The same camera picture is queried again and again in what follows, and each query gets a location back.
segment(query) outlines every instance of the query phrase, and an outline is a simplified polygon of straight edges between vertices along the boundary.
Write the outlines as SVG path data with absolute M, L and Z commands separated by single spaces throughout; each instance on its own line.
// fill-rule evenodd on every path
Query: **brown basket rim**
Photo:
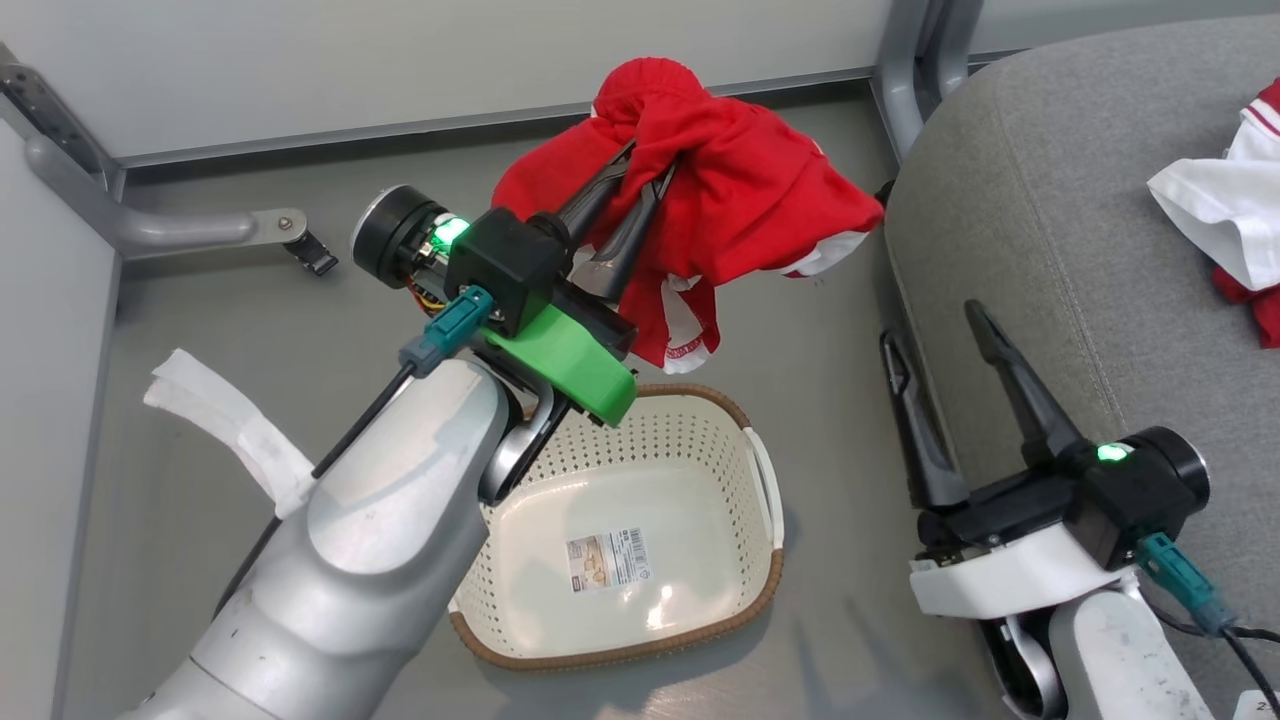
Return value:
M 733 421 L 737 423 L 740 429 L 745 430 L 751 427 L 751 421 L 748 419 L 746 413 L 744 413 L 736 402 L 730 400 L 727 395 L 707 386 L 673 383 L 646 384 L 636 388 L 636 397 L 659 397 L 668 395 L 692 396 L 714 402 L 721 407 L 721 410 L 724 410 L 731 418 L 733 418 Z M 660 641 L 649 641 L 627 647 L 602 650 L 596 652 L 581 652 L 577 655 L 561 655 L 556 657 L 512 657 L 484 644 L 484 642 L 476 637 L 471 625 L 467 624 L 467 619 L 461 611 L 449 612 L 449 621 L 453 624 L 453 629 L 457 630 L 458 638 L 462 639 L 462 644 L 465 644 L 467 650 L 474 652 L 480 660 L 498 667 L 524 671 L 596 667 L 600 665 L 628 662 L 631 660 L 639 660 L 653 655 L 678 652 L 696 644 L 710 642 L 721 635 L 737 632 L 745 628 L 751 620 L 759 618 L 760 614 L 769 607 L 769 603 L 773 602 L 773 594 L 778 589 L 778 583 L 781 582 L 782 548 L 778 547 L 773 550 L 769 557 L 769 574 L 764 579 L 764 587 L 760 588 L 760 594 L 755 596 L 755 600 L 753 600 L 751 603 L 744 607 L 740 612 L 712 623 L 704 628 L 671 635 L 669 638 L 663 638 Z

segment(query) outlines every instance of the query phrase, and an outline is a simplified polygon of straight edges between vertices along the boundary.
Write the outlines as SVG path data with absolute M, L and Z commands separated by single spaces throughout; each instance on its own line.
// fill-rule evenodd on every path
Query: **chair cushion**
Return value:
M 982 484 L 1020 468 L 996 373 L 964 319 L 982 300 L 1085 436 L 1161 424 L 1212 473 L 1179 539 L 1249 623 L 1280 628 L 1280 351 L 1152 200 L 1179 158 L 1216 158 L 1280 73 L 1280 15 L 1181 23 L 1023 53 L 927 123 L 886 238 L 954 455 Z M 1167 597 L 1167 607 L 1172 607 Z M 1174 637 L 1216 715 L 1249 676 L 1225 643 Z M 1260 648 L 1280 680 L 1280 653 Z

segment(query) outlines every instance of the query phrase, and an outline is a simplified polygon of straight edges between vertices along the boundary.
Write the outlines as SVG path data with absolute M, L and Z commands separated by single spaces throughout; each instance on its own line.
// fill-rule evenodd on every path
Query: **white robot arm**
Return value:
M 1203 459 L 1158 427 L 1089 442 L 987 310 L 970 300 L 965 313 L 1012 405 L 1027 469 L 970 492 L 929 424 L 902 346 L 891 332 L 881 338 L 920 510 L 925 550 L 911 562 L 920 610 L 977 623 L 1020 719 L 1212 720 L 1135 573 L 1170 589 L 1204 634 L 1235 632 L 1234 615 L 1170 539 L 1208 502 Z
M 424 310 L 449 302 L 316 465 L 307 505 L 268 525 L 191 655 L 122 720 L 374 714 L 484 546 L 481 503 L 502 502 L 570 410 L 617 424 L 635 398 L 621 359 L 636 332 L 611 304 L 671 172 L 643 188 L 581 287 L 567 278 L 628 151 L 527 222 L 497 208 L 468 225 L 407 186 L 374 200 L 356 264 L 411 284 Z M 479 361 L 451 359 L 466 345 Z M 503 380 L 538 397 L 529 418 Z
M 480 501 L 508 402 L 461 360 L 404 380 L 191 656 L 122 720 L 371 716 L 489 534 Z

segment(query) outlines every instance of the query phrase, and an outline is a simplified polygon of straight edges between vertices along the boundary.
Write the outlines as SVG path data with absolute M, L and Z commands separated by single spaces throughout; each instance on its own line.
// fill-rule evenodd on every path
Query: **white plastic basket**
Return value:
M 509 669 L 709 641 L 763 612 L 782 575 L 769 456 L 746 415 L 699 386 L 640 388 L 616 429 L 572 414 L 485 520 L 449 615 L 467 647 Z

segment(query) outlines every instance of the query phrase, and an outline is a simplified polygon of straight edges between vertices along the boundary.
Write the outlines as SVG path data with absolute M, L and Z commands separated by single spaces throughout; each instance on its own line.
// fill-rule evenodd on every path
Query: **white tape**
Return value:
M 232 448 L 275 502 L 276 518 L 306 505 L 312 464 L 236 386 L 182 348 L 151 374 L 156 379 L 142 402 L 191 420 Z

